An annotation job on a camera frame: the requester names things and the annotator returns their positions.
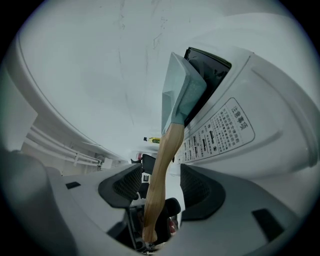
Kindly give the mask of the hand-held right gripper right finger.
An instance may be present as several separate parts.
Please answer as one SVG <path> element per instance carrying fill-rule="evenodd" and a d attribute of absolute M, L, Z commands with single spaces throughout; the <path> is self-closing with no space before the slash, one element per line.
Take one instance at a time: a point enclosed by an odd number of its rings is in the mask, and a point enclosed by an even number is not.
<path fill-rule="evenodd" d="M 181 219 L 162 256 L 273 256 L 310 213 L 307 170 L 243 179 L 193 164 L 172 163 L 167 197 Z"/>

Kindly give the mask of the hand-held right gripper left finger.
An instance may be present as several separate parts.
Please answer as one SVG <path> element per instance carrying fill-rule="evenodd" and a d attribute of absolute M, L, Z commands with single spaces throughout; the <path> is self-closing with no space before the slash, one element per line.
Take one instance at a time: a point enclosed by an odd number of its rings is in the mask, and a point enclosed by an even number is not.
<path fill-rule="evenodd" d="M 125 208 L 111 206 L 100 194 L 103 181 L 113 183 L 139 164 L 62 176 L 52 167 L 46 173 L 55 203 L 75 243 L 77 256 L 137 256 L 138 252 L 121 244 L 108 232 L 125 219 Z"/>

